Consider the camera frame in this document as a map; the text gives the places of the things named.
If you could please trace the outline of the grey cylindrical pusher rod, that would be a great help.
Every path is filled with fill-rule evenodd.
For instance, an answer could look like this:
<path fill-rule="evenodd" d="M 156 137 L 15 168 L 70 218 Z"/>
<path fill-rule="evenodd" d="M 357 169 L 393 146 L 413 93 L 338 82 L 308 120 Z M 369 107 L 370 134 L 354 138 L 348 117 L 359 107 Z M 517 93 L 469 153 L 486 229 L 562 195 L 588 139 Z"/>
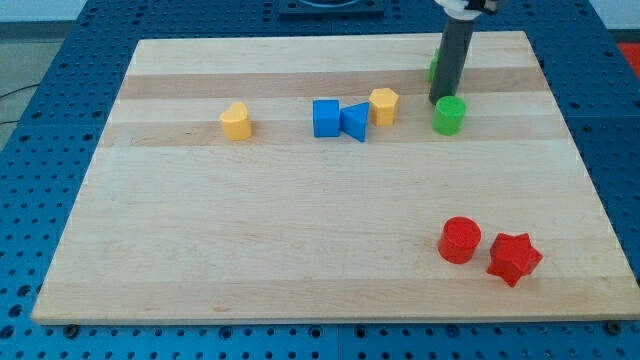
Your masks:
<path fill-rule="evenodd" d="M 433 105 L 441 98 L 457 93 L 474 27 L 474 20 L 447 18 L 429 92 L 429 100 Z"/>

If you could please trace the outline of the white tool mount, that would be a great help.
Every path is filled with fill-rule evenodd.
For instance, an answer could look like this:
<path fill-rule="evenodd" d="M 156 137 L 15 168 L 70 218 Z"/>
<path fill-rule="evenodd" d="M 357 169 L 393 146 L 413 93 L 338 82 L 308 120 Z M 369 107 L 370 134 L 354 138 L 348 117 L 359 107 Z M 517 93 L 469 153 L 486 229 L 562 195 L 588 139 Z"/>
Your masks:
<path fill-rule="evenodd" d="M 509 0 L 435 0 L 444 12 L 456 20 L 475 20 L 481 14 L 495 15 Z"/>

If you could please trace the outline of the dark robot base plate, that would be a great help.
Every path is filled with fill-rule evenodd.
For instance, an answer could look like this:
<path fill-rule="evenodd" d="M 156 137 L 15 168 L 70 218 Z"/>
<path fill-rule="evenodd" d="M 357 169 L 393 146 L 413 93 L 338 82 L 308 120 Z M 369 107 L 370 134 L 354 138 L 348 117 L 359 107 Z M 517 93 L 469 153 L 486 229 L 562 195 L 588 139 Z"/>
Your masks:
<path fill-rule="evenodd" d="M 285 19 L 304 16 L 381 16 L 384 11 L 384 0 L 280 0 L 278 2 L 278 15 Z"/>

